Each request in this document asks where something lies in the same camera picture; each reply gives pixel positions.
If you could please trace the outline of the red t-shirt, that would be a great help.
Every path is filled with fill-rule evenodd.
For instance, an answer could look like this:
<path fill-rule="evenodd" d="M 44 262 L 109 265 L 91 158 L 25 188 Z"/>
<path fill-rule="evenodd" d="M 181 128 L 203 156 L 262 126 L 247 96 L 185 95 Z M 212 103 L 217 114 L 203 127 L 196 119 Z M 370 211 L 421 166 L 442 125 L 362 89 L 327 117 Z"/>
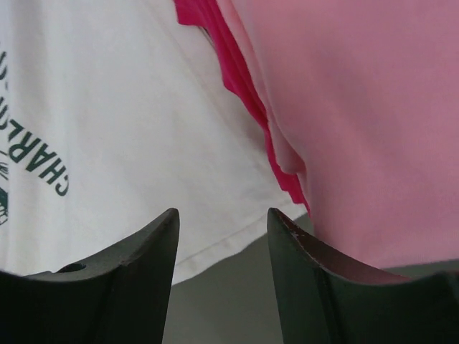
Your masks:
<path fill-rule="evenodd" d="M 174 4 L 178 23 L 202 28 L 209 35 L 217 53 L 224 86 L 241 99 L 262 128 L 268 160 L 280 188 L 290 195 L 294 204 L 304 205 L 308 209 L 298 177 L 284 173 L 277 164 L 265 106 L 255 90 L 245 58 L 217 2 L 180 0 Z"/>

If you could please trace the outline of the pink t-shirt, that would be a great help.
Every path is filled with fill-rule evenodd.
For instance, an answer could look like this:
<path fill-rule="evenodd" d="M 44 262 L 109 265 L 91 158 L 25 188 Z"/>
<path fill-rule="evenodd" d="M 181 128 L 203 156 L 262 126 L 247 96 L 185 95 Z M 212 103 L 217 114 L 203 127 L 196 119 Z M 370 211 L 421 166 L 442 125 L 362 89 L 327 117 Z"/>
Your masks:
<path fill-rule="evenodd" d="M 318 238 L 378 268 L 458 258 L 458 3 L 220 1 Z"/>

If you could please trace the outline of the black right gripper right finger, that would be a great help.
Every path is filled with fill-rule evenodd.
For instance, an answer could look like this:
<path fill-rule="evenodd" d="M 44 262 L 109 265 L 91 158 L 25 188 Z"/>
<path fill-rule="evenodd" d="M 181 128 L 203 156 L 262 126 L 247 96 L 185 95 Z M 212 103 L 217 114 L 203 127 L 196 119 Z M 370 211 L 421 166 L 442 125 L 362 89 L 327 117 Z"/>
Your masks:
<path fill-rule="evenodd" d="M 285 343 L 456 343 L 458 274 L 418 279 L 371 267 L 268 211 Z"/>

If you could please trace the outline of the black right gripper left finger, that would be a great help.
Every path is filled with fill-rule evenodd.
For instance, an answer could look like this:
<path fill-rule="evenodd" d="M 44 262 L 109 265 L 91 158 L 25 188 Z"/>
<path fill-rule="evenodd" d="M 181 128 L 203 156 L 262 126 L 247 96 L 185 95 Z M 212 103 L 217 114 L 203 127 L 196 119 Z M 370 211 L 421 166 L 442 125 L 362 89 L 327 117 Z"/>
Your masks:
<path fill-rule="evenodd" d="M 161 343 L 179 241 L 168 209 L 57 272 L 1 273 L 2 343 Z"/>

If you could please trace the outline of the white and green t-shirt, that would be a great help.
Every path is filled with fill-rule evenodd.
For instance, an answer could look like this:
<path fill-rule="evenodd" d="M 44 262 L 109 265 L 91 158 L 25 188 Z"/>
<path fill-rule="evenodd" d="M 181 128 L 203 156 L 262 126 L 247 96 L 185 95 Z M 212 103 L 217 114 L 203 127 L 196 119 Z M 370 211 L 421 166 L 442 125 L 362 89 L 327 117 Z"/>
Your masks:
<path fill-rule="evenodd" d="M 1 268 L 56 271 L 170 208 L 174 283 L 303 215 L 171 1 L 1 3 Z"/>

